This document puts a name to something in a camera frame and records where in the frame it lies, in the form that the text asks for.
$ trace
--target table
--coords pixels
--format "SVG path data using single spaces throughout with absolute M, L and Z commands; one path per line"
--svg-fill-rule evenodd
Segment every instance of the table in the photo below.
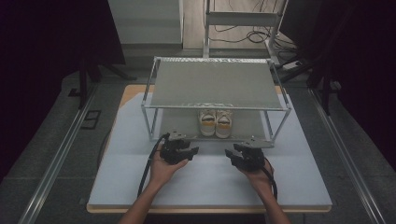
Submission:
M 143 93 L 139 92 L 144 89 L 136 85 L 125 89 L 87 204 L 91 213 L 122 213 L 136 198 L 144 166 L 155 145 L 149 141 L 140 107 Z M 232 149 L 233 142 L 197 141 L 191 146 L 200 147 L 198 155 L 163 187 L 150 213 L 264 212 L 248 180 L 224 155 L 224 149 Z M 285 212 L 331 210 L 332 201 L 294 110 L 275 147 L 265 149 L 264 155 L 275 167 L 278 202 Z

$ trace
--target hand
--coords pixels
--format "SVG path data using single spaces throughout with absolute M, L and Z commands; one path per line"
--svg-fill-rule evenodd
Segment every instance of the hand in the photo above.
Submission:
M 185 166 L 189 160 L 184 160 L 175 165 L 170 165 L 166 161 L 163 160 L 160 156 L 160 151 L 163 145 L 159 145 L 157 151 L 154 154 L 154 157 L 150 166 L 150 175 L 149 175 L 149 183 L 155 185 L 158 188 L 161 188 L 165 185 L 173 176 L 173 174 Z
M 274 175 L 274 168 L 272 167 L 272 165 L 270 164 L 270 162 L 267 159 L 265 159 L 265 160 L 266 160 L 266 163 L 264 165 L 264 168 L 270 174 Z M 256 191 L 259 189 L 265 189 L 265 190 L 271 191 L 271 181 L 262 170 L 257 170 L 257 171 L 253 171 L 253 172 L 248 172 L 248 171 L 244 171 L 241 169 L 238 169 L 238 170 L 247 176 L 247 179 L 249 180 L 251 186 Z

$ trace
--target metal rail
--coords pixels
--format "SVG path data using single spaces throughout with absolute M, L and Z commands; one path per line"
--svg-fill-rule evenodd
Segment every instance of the metal rail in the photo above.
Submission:
M 50 190 L 53 186 L 53 183 L 56 180 L 56 177 L 61 170 L 62 165 L 64 164 L 64 159 L 69 152 L 70 147 L 72 146 L 74 139 L 76 138 L 79 127 L 81 126 L 82 121 L 85 118 L 85 115 L 90 108 L 93 96 L 97 90 L 97 83 L 92 83 L 92 86 L 88 92 L 88 99 L 86 104 L 77 112 L 75 119 L 73 120 L 72 125 L 67 131 L 64 140 L 58 148 L 58 151 L 55 154 L 55 157 L 52 159 L 49 167 L 44 173 L 43 178 L 35 189 L 35 193 L 33 194 L 30 202 L 27 204 L 24 212 L 21 215 L 21 218 L 18 223 L 27 224 L 27 223 L 35 223 L 35 220 L 38 217 L 38 214 L 41 211 L 41 208 L 44 205 L 44 202 L 47 199 L 47 196 L 50 193 Z
M 320 96 L 316 91 L 312 89 L 309 89 L 309 93 L 311 94 L 312 98 L 316 103 L 320 117 L 322 118 L 323 123 L 325 124 L 326 129 L 335 144 L 335 148 L 341 158 L 342 163 L 346 168 L 346 171 L 352 181 L 353 186 L 355 187 L 361 198 L 361 202 L 366 209 L 367 215 L 370 217 L 372 223 L 385 224 L 386 221 L 378 208 L 377 202 L 375 201 L 373 194 L 367 187 L 367 184 L 364 181 L 361 172 L 359 171 L 358 167 L 350 156 L 342 137 L 340 136 L 334 123 L 332 122 L 332 118 L 328 116 L 323 110 L 320 103 Z

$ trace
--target white wall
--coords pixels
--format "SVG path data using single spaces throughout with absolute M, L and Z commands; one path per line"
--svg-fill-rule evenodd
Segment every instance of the white wall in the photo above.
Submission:
M 182 0 L 108 0 L 121 44 L 181 44 Z

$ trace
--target shoe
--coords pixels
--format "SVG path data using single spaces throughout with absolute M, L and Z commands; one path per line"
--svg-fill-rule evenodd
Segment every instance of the shoe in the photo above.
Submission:
M 231 110 L 218 110 L 216 112 L 216 136 L 219 138 L 228 138 L 231 135 L 233 120 Z
M 216 129 L 216 110 L 203 109 L 199 111 L 198 120 L 203 136 L 212 136 Z

